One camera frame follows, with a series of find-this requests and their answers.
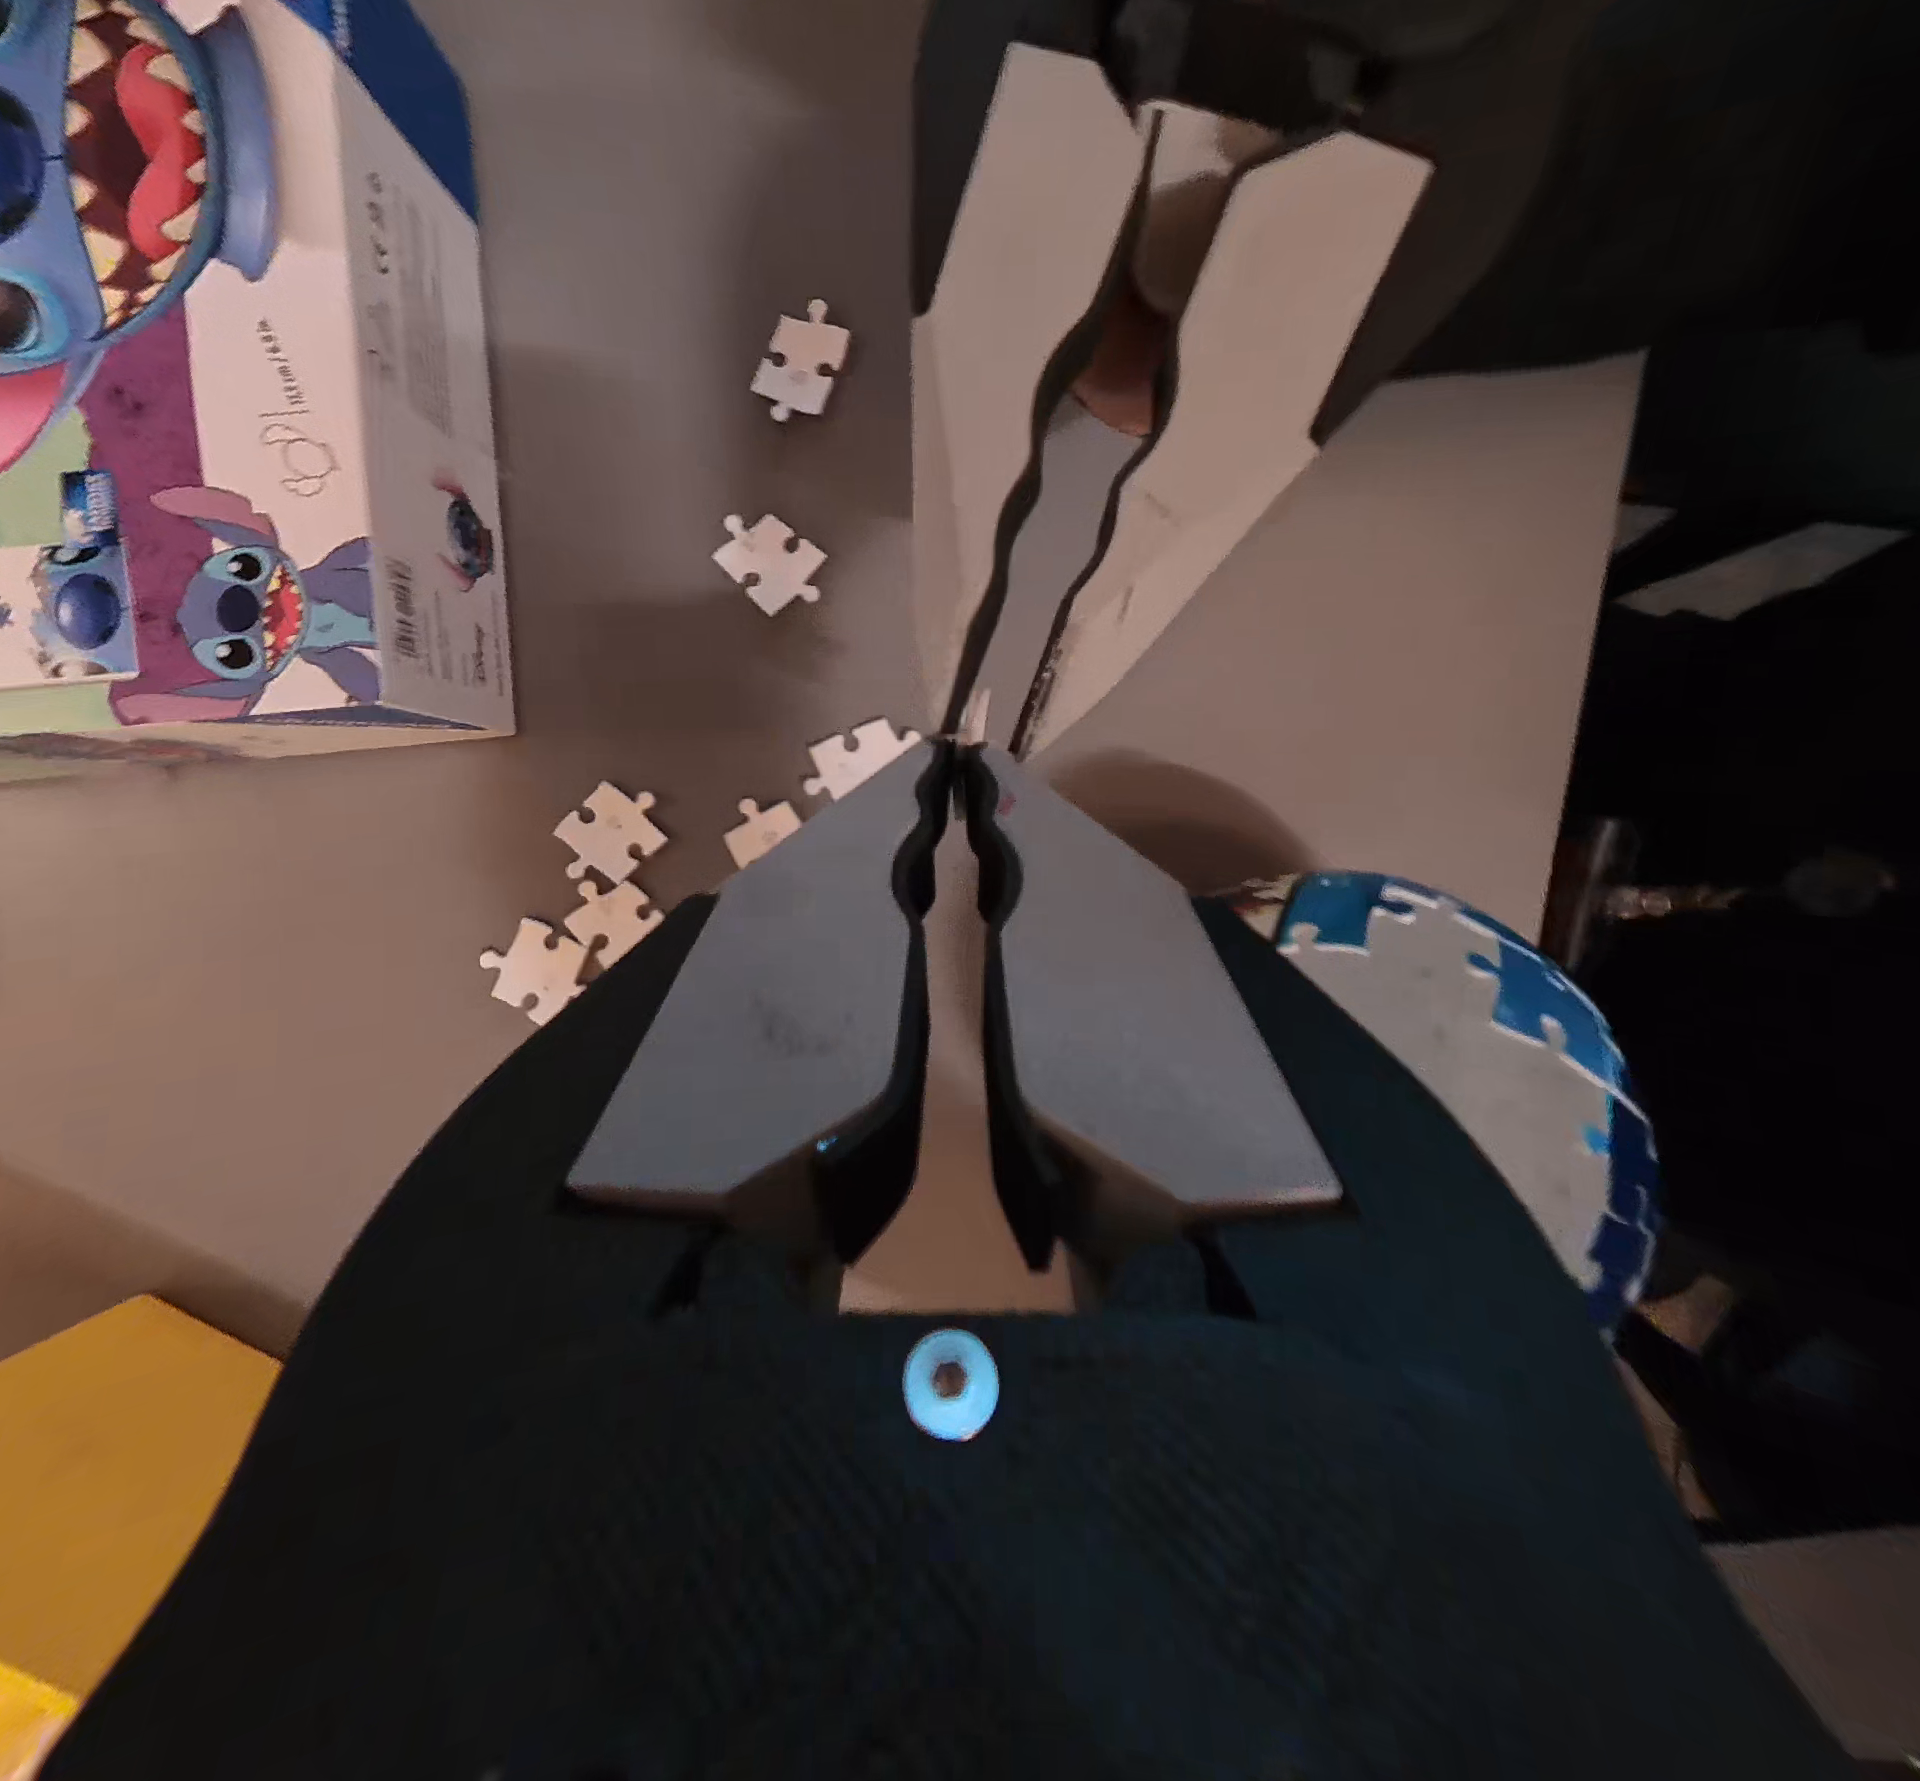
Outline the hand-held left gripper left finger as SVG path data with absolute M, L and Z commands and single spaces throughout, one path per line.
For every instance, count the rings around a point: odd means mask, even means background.
M 852 1265 L 913 1187 L 924 917 L 957 748 L 920 740 L 736 872 L 568 1174 L 581 1202 Z

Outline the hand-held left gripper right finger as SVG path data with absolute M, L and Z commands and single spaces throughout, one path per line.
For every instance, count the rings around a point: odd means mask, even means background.
M 1111 1269 L 1196 1226 L 1331 1209 L 1339 1177 L 1197 902 L 1008 752 L 955 752 L 985 930 L 980 1054 L 1021 1259 Z

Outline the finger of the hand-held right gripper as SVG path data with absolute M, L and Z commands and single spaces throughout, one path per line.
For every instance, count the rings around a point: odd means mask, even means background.
M 1048 433 L 1120 301 L 1156 140 L 1096 61 L 1002 51 L 910 326 L 915 627 L 947 735 L 989 681 L 1042 512 Z
M 1160 357 L 1155 425 L 1045 636 L 1017 756 L 1116 690 L 1308 469 L 1324 395 L 1425 190 L 1427 159 L 1372 138 L 1321 138 L 1228 188 Z

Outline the blue puzzle ball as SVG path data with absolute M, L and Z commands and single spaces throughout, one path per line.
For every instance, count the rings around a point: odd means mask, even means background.
M 1661 1232 L 1661 1169 L 1594 998 L 1522 933 L 1419 881 L 1301 872 L 1227 902 L 1478 1144 L 1615 1344 Z

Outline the white puzzle pieces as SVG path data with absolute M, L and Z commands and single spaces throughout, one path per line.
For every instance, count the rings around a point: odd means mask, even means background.
M 778 318 L 756 361 L 750 393 L 778 425 L 818 418 L 850 357 L 850 327 L 834 322 L 828 301 Z M 822 601 L 818 573 L 826 549 L 778 514 L 722 521 L 712 561 L 735 592 L 769 619 Z M 850 793 L 920 737 L 874 715 L 807 747 L 802 793 L 828 804 Z M 498 948 L 480 951 L 490 996 L 548 1025 L 593 979 L 604 975 L 665 922 L 665 909 L 642 887 L 644 867 L 672 837 L 651 789 L 600 782 L 564 813 L 554 840 L 566 852 L 568 890 L 576 902 L 558 920 L 525 914 Z

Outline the person's right forearm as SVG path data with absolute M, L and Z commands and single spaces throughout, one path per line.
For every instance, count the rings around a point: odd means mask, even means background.
M 1918 0 L 1608 0 L 1483 283 L 1505 358 L 1849 323 L 1915 351 Z

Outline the cartoon printed puzzle box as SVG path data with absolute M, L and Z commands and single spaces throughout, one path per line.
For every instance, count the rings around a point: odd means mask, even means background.
M 516 730 L 475 209 L 410 0 L 2 0 L 5 782 Z

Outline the person's right hand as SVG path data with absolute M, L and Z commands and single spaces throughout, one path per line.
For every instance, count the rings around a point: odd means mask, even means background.
M 1208 185 L 1193 178 L 1149 196 L 1072 383 L 1079 405 L 1127 439 L 1151 435 L 1156 423 L 1160 368 L 1211 241 L 1209 214 Z

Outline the black badge reel clip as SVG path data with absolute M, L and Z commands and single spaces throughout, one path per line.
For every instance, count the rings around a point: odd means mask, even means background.
M 1914 870 L 1864 852 L 1827 847 L 1763 881 L 1617 884 L 1604 893 L 1600 917 L 1610 925 L 1637 925 L 1760 909 L 1844 920 L 1914 893 Z

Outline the yellow plastic bin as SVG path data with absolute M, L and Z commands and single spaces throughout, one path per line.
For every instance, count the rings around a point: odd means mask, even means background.
M 2 1774 L 48 1745 L 210 1517 L 281 1373 L 155 1297 L 2 1363 Z

